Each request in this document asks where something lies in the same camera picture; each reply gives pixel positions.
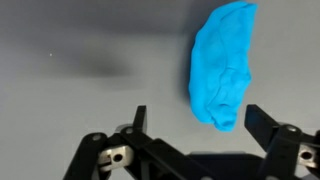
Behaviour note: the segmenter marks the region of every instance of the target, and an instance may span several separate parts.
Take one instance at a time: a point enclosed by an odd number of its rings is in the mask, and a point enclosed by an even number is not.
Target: gray table surface
[[[256,1],[253,81],[232,133],[199,123],[187,83],[196,31],[217,0],[10,0],[0,6],[0,176],[62,179],[81,138],[148,106],[148,134],[184,153],[264,155],[243,127],[255,103],[320,128],[320,1]],[[118,170],[111,179],[131,179]]]

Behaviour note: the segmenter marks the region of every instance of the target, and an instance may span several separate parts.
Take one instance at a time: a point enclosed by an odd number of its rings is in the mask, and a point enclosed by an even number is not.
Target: gray background
[[[320,1],[257,1],[253,81],[232,133],[200,124],[188,104],[195,32],[223,1],[10,0],[0,6],[1,179],[62,179],[81,138],[111,135],[148,106],[151,137],[184,153],[263,155],[245,105],[320,128]],[[116,171],[111,179],[131,179]]]

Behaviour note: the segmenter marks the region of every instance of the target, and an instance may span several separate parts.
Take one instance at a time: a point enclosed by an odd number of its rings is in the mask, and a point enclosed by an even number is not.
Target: black metal arm
[[[112,169],[124,167],[137,180],[290,180],[297,164],[319,176],[320,131],[315,136],[280,125],[256,105],[248,105],[245,127],[266,151],[265,159],[251,154],[183,155],[147,136],[146,106],[139,106],[132,125],[111,137],[85,136],[64,180],[108,179]]]

